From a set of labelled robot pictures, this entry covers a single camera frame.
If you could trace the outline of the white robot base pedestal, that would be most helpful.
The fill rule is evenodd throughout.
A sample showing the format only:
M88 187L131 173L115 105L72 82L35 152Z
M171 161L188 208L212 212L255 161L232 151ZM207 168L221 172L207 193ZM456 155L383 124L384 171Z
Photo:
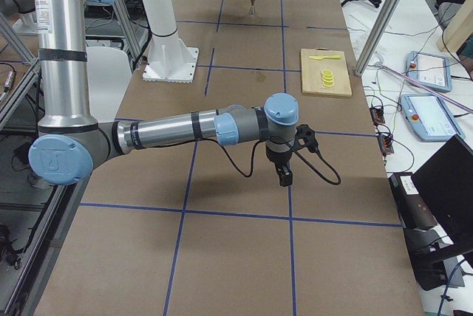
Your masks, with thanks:
M152 39L143 79L190 83L199 55L179 37L172 0L142 0Z

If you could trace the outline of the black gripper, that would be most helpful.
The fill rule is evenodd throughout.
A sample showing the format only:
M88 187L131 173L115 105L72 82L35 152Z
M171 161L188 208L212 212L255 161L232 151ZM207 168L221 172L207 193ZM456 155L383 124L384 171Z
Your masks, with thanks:
M267 144L265 152L269 161L275 166L279 177L279 185L281 187L291 186L293 184L293 173L289 167L289 161L292 157L292 151L285 145L280 148L278 145Z

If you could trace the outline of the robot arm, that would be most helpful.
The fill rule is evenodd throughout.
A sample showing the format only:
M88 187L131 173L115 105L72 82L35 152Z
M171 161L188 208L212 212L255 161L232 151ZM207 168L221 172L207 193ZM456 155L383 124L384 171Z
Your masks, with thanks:
M132 150L215 138L221 146L263 142L280 185L292 183L289 161L296 149L299 105L291 95L276 93L251 109L232 105L154 121L116 120L129 78L102 69L101 80L89 80L86 1L35 0L45 113L28 160L39 177L72 185Z

